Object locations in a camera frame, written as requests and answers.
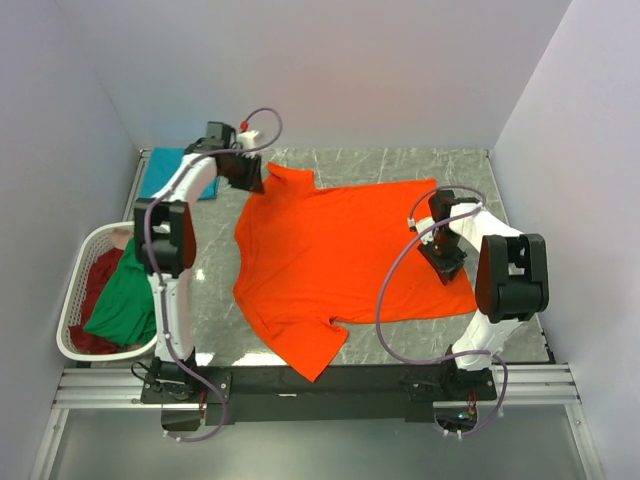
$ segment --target laundry basket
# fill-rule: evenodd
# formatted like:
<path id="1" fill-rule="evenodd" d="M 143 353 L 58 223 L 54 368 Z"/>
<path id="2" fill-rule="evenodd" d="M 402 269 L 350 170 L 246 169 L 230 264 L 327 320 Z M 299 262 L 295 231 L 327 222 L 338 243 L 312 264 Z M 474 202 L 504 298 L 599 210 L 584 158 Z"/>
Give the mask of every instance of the laundry basket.
<path id="1" fill-rule="evenodd" d="M 71 341 L 69 327 L 80 324 L 80 314 L 82 303 L 87 296 L 87 277 L 89 269 L 95 263 L 100 255 L 108 252 L 113 248 L 111 243 L 111 232 L 115 228 L 125 228 L 133 230 L 133 222 L 111 223 L 94 230 L 80 248 L 80 254 L 76 260 L 73 269 L 73 276 L 67 290 L 67 296 L 64 299 L 64 307 L 60 315 L 60 323 L 58 324 L 58 333 L 56 341 L 60 352 L 72 360 L 81 362 L 113 362 L 117 360 L 127 360 L 144 355 L 151 351 L 156 344 L 157 335 L 154 336 L 146 345 L 120 353 L 110 353 L 102 355 L 91 355 L 80 352 Z"/>

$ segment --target orange cloth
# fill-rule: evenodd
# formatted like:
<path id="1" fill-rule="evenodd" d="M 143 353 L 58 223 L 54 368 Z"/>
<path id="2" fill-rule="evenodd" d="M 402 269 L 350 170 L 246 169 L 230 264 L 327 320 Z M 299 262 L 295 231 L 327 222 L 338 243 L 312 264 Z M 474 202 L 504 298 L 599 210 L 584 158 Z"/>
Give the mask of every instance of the orange cloth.
<path id="1" fill-rule="evenodd" d="M 242 267 L 233 293 L 258 336 L 314 381 L 347 339 L 334 321 L 375 322 L 385 275 L 415 236 L 407 215 L 435 180 L 318 190 L 311 170 L 267 168 L 265 194 L 249 198 L 236 227 Z M 416 218 L 427 215 L 425 200 Z M 382 321 L 475 308 L 466 274 L 445 287 L 413 249 L 387 289 Z"/>

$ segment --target marble table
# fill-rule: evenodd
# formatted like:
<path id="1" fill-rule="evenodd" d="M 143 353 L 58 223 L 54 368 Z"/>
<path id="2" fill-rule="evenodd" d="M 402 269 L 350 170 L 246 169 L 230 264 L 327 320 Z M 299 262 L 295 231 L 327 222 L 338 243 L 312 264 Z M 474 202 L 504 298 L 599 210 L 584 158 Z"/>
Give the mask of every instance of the marble table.
<path id="1" fill-rule="evenodd" d="M 469 185 L 485 192 L 488 209 L 506 220 L 487 151 L 483 149 L 281 148 L 264 152 L 263 162 L 267 161 L 314 170 L 318 188 L 430 177 L 435 177 L 439 185 Z M 240 252 L 233 232 L 246 198 L 246 192 L 231 189 L 221 179 L 218 198 L 198 202 L 192 212 L 198 254 L 192 269 L 190 316 L 200 365 L 284 364 L 253 332 L 233 298 L 240 269 Z M 468 253 L 465 268 L 474 284 L 478 255 L 469 245 L 463 248 Z M 471 317 L 467 314 L 408 320 L 383 328 L 385 338 L 398 353 L 427 359 L 444 354 L 464 332 Z M 396 363 L 380 346 L 374 325 L 342 325 L 349 330 L 349 338 L 332 364 Z M 549 361 L 537 316 L 508 340 L 503 357 L 512 363 Z"/>

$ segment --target folded blue towel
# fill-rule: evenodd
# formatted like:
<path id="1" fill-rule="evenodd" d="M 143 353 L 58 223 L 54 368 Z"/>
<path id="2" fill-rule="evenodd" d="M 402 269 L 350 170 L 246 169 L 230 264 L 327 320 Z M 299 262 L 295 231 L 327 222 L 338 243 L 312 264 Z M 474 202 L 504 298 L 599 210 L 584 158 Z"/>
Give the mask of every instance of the folded blue towel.
<path id="1" fill-rule="evenodd" d="M 142 179 L 140 187 L 140 198 L 151 198 L 158 190 L 164 187 L 171 176 L 176 173 L 180 163 L 184 148 L 154 148 L 151 152 L 147 171 Z M 216 198 L 218 195 L 218 178 L 216 178 L 200 195 L 200 200 Z"/>

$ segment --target purple cable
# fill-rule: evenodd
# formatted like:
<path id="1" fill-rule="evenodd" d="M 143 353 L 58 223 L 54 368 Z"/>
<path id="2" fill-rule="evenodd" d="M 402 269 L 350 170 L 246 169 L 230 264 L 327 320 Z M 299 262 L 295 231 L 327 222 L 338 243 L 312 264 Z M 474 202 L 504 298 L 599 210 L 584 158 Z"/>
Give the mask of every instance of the purple cable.
<path id="1" fill-rule="evenodd" d="M 473 193 L 475 193 L 475 194 L 480 196 L 481 203 L 479 203 L 478 206 L 476 208 L 474 208 L 473 210 L 471 210 L 470 212 L 462 213 L 460 215 L 455 215 L 453 217 L 446 218 L 444 220 L 440 220 L 439 222 L 436 222 L 433 225 L 430 225 L 423 232 L 420 232 L 418 235 L 416 235 L 416 237 L 413 240 L 411 240 L 411 242 L 409 242 L 409 244 L 404 248 L 404 250 L 402 250 L 400 255 L 398 255 L 398 258 L 396 258 L 395 262 L 393 262 L 393 265 L 391 265 L 391 268 L 389 269 L 389 272 L 387 273 L 387 276 L 385 277 L 384 282 L 382 283 L 382 287 L 380 288 L 380 293 L 378 294 L 378 302 L 376 304 L 376 334 L 378 335 L 378 340 L 380 341 L 380 344 L 382 345 L 382 348 L 384 348 L 389 355 L 391 355 L 396 360 L 399 360 L 399 361 L 401 361 L 403 363 L 408 363 L 410 365 L 433 365 L 435 363 L 441 363 L 441 362 L 444 362 L 444 361 L 447 361 L 447 360 L 453 360 L 453 359 L 458 358 L 458 357 L 465 357 L 467 355 L 488 355 L 490 357 L 493 357 L 502 366 L 502 369 L 504 370 L 504 380 L 502 382 L 502 390 L 500 391 L 500 396 L 498 397 L 498 401 L 496 403 L 496 406 L 494 407 L 494 409 L 491 411 L 491 413 L 487 416 L 487 418 L 480 425 L 476 426 L 473 430 L 470 430 L 468 432 L 462 433 L 461 435 L 464 437 L 464 436 L 468 436 L 468 435 L 473 435 L 474 433 L 477 433 L 480 430 L 482 430 L 489 423 L 491 423 L 491 421 L 493 421 L 493 419 L 496 417 L 496 415 L 500 411 L 500 408 L 502 407 L 502 403 L 504 402 L 504 397 L 505 397 L 505 395 L 507 393 L 507 382 L 509 380 L 509 372 L 508 372 L 507 364 L 505 363 L 505 361 L 502 358 L 500 358 L 500 356 L 498 356 L 497 354 L 492 354 L 489 350 L 467 350 L 465 352 L 451 353 L 449 355 L 444 355 L 442 357 L 432 358 L 430 360 L 413 360 L 413 359 L 410 359 L 410 358 L 407 358 L 407 357 L 403 357 L 399 353 L 394 352 L 391 349 L 391 347 L 389 346 L 389 344 L 387 343 L 387 341 L 384 339 L 384 336 L 382 335 L 382 323 L 380 322 L 380 312 L 382 310 L 382 300 L 384 299 L 384 294 L 387 291 L 387 287 L 389 286 L 389 282 L 391 281 L 391 277 L 393 277 L 393 274 L 395 273 L 396 269 L 398 268 L 398 265 L 400 265 L 402 260 L 404 260 L 404 257 L 407 256 L 409 251 L 422 239 L 422 237 L 424 237 L 428 233 L 434 231 L 436 228 L 442 227 L 443 225 L 447 225 L 448 223 L 454 222 L 456 220 L 461 220 L 463 218 L 475 215 L 476 213 L 478 213 L 482 209 L 482 206 L 486 203 L 485 195 L 480 193 L 475 188 L 466 187 L 464 185 L 443 185 L 441 187 L 437 187 L 437 188 L 434 188 L 432 190 L 429 190 L 427 193 L 422 195 L 418 199 L 418 201 L 415 203 L 413 208 L 411 209 L 411 213 L 409 214 L 409 218 L 413 219 L 413 214 L 415 213 L 416 208 L 418 207 L 420 202 L 422 202 L 422 200 L 424 200 L 429 195 L 431 195 L 431 194 L 433 194 L 433 193 L 435 193 L 435 192 L 437 192 L 439 190 L 451 189 L 451 188 L 459 188 L 459 189 L 462 189 L 462 190 L 468 190 L 470 192 L 473 192 Z"/>
<path id="2" fill-rule="evenodd" d="M 280 114 L 276 110 L 274 110 L 273 108 L 262 107 L 262 108 L 258 108 L 256 110 L 254 110 L 249 115 L 247 115 L 247 118 L 244 121 L 245 122 L 249 122 L 249 120 L 256 113 L 259 113 L 259 112 L 271 112 L 271 113 L 273 113 L 275 115 L 276 119 L 278 120 L 278 131 L 276 132 L 276 134 L 273 136 L 273 138 L 271 140 L 269 140 L 264 145 L 260 145 L 258 147 L 254 147 L 254 148 L 245 148 L 245 149 L 225 148 L 225 149 L 211 150 L 209 152 L 204 152 L 201 155 L 198 155 L 193 160 L 191 160 L 191 162 L 189 162 L 189 167 L 193 167 L 196 163 L 200 162 L 201 160 L 203 160 L 203 159 L 205 159 L 207 157 L 212 157 L 214 155 L 220 155 L 220 154 L 223 154 L 223 153 L 251 153 L 251 152 L 257 152 L 259 150 L 263 150 L 263 149 L 273 145 L 278 140 L 278 138 L 280 137 L 280 134 L 282 133 L 282 118 L 280 117 Z M 160 288 L 160 309 L 161 309 L 160 314 L 162 315 L 162 330 L 163 330 L 162 331 L 162 335 L 165 338 L 165 342 L 167 344 L 167 350 L 169 351 L 169 355 L 171 355 L 171 358 L 178 365 L 178 367 L 180 367 L 187 374 L 191 375 L 193 378 L 195 378 L 200 383 L 202 383 L 205 387 L 207 387 L 209 390 L 211 390 L 220 399 L 220 404 L 222 405 L 222 417 L 220 419 L 220 423 L 216 426 L 216 428 L 214 428 L 209 433 L 207 433 L 205 435 L 202 435 L 200 437 L 180 437 L 179 435 L 176 435 L 175 433 L 168 433 L 167 434 L 171 438 L 174 438 L 174 439 L 176 439 L 178 441 L 193 443 L 193 442 L 199 442 L 199 441 L 211 438 L 222 429 L 222 427 L 224 426 L 224 424 L 227 421 L 227 416 L 228 416 L 227 400 L 225 399 L 225 397 L 222 394 L 222 392 L 215 385 L 213 385 L 206 378 L 202 377 L 201 375 L 197 374 L 196 372 L 191 370 L 189 367 L 187 367 L 182 362 L 182 360 L 180 360 L 180 358 L 178 357 L 178 354 L 173 349 L 173 345 L 171 345 L 171 333 L 169 332 L 169 317 L 167 315 L 167 310 L 168 310 L 167 309 L 167 294 L 166 294 L 166 286 L 167 286 L 167 284 L 165 283 L 164 279 L 162 278 L 162 271 L 160 270 L 160 266 L 158 265 L 158 261 L 156 259 L 156 255 L 153 252 L 153 248 L 152 248 L 152 243 L 153 242 L 151 240 L 151 213 L 153 212 L 153 209 L 160 202 L 162 202 L 165 198 L 167 198 L 169 195 L 171 195 L 171 193 L 178 187 L 178 185 L 180 185 L 182 180 L 184 180 L 184 177 L 187 175 L 188 171 L 189 171 L 188 168 L 184 169 L 182 171 L 182 173 L 176 178 L 176 180 L 171 185 L 169 185 L 169 188 L 167 189 L 167 191 L 164 194 L 162 194 L 161 196 L 155 198 L 149 204 L 147 209 L 145 210 L 145 212 L 144 212 L 144 242 L 145 242 L 145 245 L 147 247 L 147 255 L 149 256 L 149 263 L 151 264 L 151 268 L 153 269 L 154 273 L 156 275 L 158 275 L 158 278 L 159 278 L 158 285 L 159 285 L 159 288 Z"/>

